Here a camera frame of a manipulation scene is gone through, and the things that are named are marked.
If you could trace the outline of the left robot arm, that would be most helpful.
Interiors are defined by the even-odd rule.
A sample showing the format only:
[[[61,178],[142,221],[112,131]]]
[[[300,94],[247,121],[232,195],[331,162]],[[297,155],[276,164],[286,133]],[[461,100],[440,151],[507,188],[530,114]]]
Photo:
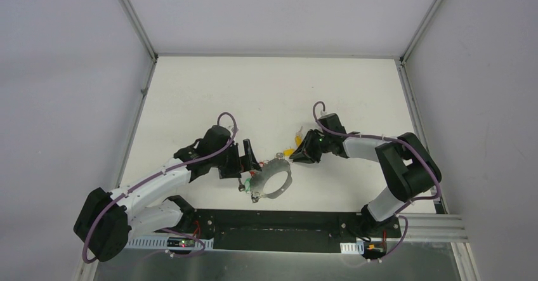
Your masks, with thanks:
[[[191,210],[172,191],[217,169],[221,179],[239,179],[260,171],[251,142],[243,141],[244,154],[231,132],[213,125],[202,138],[179,149],[154,174],[109,192],[96,188],[87,196],[73,231],[83,242],[86,263],[105,262],[139,236],[163,228],[186,233],[193,226]]]

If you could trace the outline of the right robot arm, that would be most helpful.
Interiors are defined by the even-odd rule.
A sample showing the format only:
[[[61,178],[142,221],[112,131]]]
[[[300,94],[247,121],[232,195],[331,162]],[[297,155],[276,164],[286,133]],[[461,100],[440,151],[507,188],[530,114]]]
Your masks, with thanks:
[[[317,122],[321,128],[307,132],[290,156],[293,162],[314,164],[320,162],[323,154],[333,154],[344,159],[370,160],[381,167],[386,188],[363,206],[357,233],[378,235],[421,193],[438,188],[442,180],[440,169],[415,134],[383,138],[347,133],[335,113],[323,115]]]

